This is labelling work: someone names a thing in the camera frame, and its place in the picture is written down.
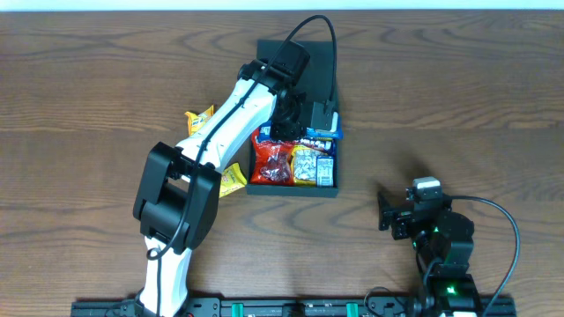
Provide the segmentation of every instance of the wood grain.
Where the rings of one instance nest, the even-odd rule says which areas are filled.
[[[0,315],[64,316],[145,281],[131,216],[145,157],[222,103],[256,40],[309,12],[0,15]],[[564,314],[564,13],[328,12],[345,141],[336,200],[221,199],[189,286],[226,297],[360,296],[417,282],[407,241],[378,232],[375,193],[432,174],[509,209],[523,253],[520,316]],[[298,40],[326,40],[323,24]],[[499,212],[476,223],[471,273],[494,291],[513,254]]]

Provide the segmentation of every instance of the snack bag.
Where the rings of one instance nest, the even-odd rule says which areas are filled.
[[[293,144],[289,142],[257,142],[259,130],[251,135],[255,148],[255,171],[250,182],[263,185],[292,186],[292,171],[290,158]]]
[[[221,174],[221,187],[219,189],[219,198],[229,195],[237,189],[244,188],[247,185],[247,179],[241,173],[239,163],[234,163],[223,171]]]
[[[322,151],[305,145],[296,145],[292,150],[292,175],[296,186],[315,186],[317,180],[317,157],[326,156]]]
[[[187,111],[185,115],[188,117],[188,136],[192,136],[200,130],[208,120],[215,114],[215,105],[211,105],[207,110],[201,114],[194,114]]]

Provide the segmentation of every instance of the black tray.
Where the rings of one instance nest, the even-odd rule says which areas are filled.
[[[271,57],[274,55],[282,41],[259,40],[256,46],[256,57]],[[307,92],[308,100],[324,101],[330,92],[330,84],[332,80],[332,62],[333,47],[330,41],[316,42],[304,41],[299,42],[309,52],[308,67],[301,75],[300,82],[296,88],[299,91]],[[338,89],[335,90],[333,97],[335,100],[335,109],[338,111]],[[317,187],[289,187],[276,185],[256,185],[251,184],[250,179],[255,171],[256,154],[252,142],[250,143],[249,156],[249,184],[247,185],[247,194],[249,195],[286,195],[301,197],[329,197],[334,198],[338,193],[338,161],[339,161],[339,141],[335,142],[335,158],[333,165],[333,187],[317,188]]]

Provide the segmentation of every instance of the white wall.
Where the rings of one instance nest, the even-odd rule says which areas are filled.
[[[0,0],[0,11],[564,9],[564,0]]]

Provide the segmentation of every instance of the yellow snack bag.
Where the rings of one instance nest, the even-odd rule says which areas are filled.
[[[317,157],[319,156],[327,156],[327,154],[305,145],[293,147],[291,168],[295,186],[316,185]]]
[[[215,105],[211,105],[207,110],[201,114],[194,114],[187,111],[185,115],[188,117],[188,136],[192,136],[200,130],[208,120],[215,114]]]
[[[239,163],[234,163],[223,171],[221,174],[221,187],[219,188],[219,198],[229,195],[235,190],[244,188],[247,185],[247,179],[241,173]]]

